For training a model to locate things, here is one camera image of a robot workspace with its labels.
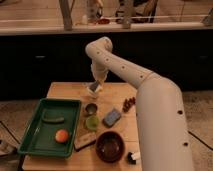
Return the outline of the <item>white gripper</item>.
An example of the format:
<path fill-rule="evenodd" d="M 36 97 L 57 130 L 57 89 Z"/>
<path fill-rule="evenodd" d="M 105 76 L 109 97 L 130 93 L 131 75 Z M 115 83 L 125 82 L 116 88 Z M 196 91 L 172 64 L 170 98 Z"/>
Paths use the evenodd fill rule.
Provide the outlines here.
<path fill-rule="evenodd" d="M 94 79 L 103 84 L 107 78 L 108 69 L 98 63 L 91 64 L 91 71 Z"/>

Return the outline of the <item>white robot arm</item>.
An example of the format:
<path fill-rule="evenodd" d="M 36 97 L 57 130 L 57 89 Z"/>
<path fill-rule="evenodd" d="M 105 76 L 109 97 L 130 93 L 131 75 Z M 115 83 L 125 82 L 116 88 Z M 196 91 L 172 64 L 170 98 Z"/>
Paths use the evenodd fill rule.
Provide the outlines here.
<path fill-rule="evenodd" d="M 108 37 L 85 47 L 102 83 L 115 75 L 136 89 L 136 120 L 143 171 L 194 171 L 182 92 L 170 79 L 112 53 Z"/>

